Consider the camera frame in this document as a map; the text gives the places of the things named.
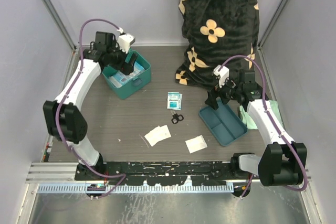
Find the dark teal divided tray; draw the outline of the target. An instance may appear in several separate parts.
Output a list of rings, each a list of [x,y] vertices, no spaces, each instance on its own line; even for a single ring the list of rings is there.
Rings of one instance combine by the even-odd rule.
[[[206,106],[198,114],[221,146],[231,145],[248,132],[247,126],[230,106],[220,101],[217,110]]]

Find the large blue cotton pack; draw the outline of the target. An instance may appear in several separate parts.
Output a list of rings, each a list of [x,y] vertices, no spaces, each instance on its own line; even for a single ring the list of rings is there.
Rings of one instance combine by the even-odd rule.
[[[140,75],[145,71],[144,67],[141,66],[138,62],[134,64],[134,71],[129,75],[124,75],[121,71],[117,71],[115,74],[110,76],[108,80],[116,87],[120,88],[127,84],[129,81],[133,80],[135,77]]]

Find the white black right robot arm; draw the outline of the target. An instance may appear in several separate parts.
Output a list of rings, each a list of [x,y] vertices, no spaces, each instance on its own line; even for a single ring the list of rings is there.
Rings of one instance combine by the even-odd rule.
[[[256,82],[253,70],[231,72],[226,67],[217,66],[213,76],[218,83],[208,91],[205,103],[217,110],[219,101],[222,104],[237,101],[257,125],[266,146],[262,156],[235,153],[230,164],[232,176],[241,179],[250,173],[259,177],[265,187],[305,190],[308,185],[307,148],[296,142],[276,118],[266,96],[265,83]]]

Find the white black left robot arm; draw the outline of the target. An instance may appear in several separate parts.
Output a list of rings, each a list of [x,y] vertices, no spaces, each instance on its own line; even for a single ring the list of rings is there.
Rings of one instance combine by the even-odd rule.
[[[88,124],[81,113],[82,103],[93,82],[105,67],[129,75],[134,71],[135,56],[129,50],[135,37],[121,33],[97,32],[88,49],[79,49],[80,60],[66,87],[52,101],[46,101],[43,112],[48,133],[62,141],[66,148],[77,155],[80,163],[87,165],[86,173],[93,180],[105,174],[101,154],[95,150],[87,136]]]

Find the white gauze pad stack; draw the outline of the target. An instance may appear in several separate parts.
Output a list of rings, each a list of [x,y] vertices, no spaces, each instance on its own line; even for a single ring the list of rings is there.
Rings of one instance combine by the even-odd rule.
[[[151,130],[148,134],[146,134],[144,137],[149,142],[150,146],[153,147],[158,142],[170,138],[171,134],[168,126],[164,125],[164,126],[157,126],[153,130]]]

